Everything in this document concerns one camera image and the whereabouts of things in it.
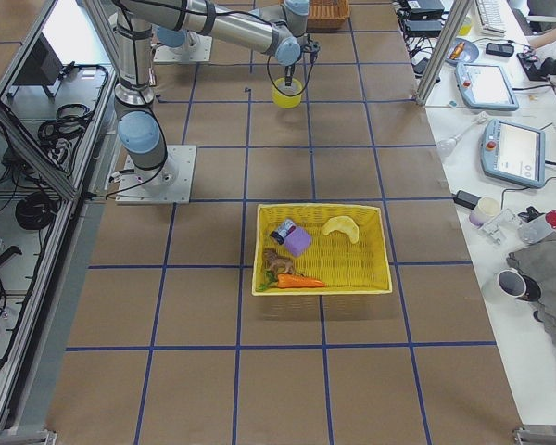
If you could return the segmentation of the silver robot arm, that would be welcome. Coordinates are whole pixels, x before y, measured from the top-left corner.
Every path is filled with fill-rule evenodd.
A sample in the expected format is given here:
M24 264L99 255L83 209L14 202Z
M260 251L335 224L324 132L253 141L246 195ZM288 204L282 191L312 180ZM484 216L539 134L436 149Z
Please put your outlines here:
M199 47L199 38L193 32L184 29L169 29L157 25L155 34L160 44L176 54L195 52Z
M152 110L153 28L211 36L292 67L303 54L310 12L307 1L283 1L250 12L212 1L116 1L116 21L111 23L101 2L83 5L117 72L118 136L133 162L138 187L148 193L164 191L178 178L178 165Z

